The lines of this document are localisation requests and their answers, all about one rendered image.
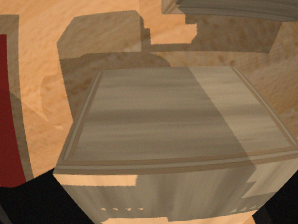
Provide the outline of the red flat rectangular slab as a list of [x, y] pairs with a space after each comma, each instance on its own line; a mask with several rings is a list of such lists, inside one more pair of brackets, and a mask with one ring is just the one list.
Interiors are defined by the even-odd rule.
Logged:
[[7, 34], [0, 34], [0, 186], [12, 188], [25, 182], [10, 101]]

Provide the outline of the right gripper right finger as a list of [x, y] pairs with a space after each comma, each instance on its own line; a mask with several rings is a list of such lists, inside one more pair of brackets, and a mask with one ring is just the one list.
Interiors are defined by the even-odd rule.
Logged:
[[298, 224], [298, 170], [252, 217], [255, 224]]

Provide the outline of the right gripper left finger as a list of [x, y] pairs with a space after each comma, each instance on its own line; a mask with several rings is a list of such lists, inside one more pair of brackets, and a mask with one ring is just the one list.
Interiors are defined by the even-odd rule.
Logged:
[[0, 224], [94, 224], [51, 170], [16, 187], [0, 186]]

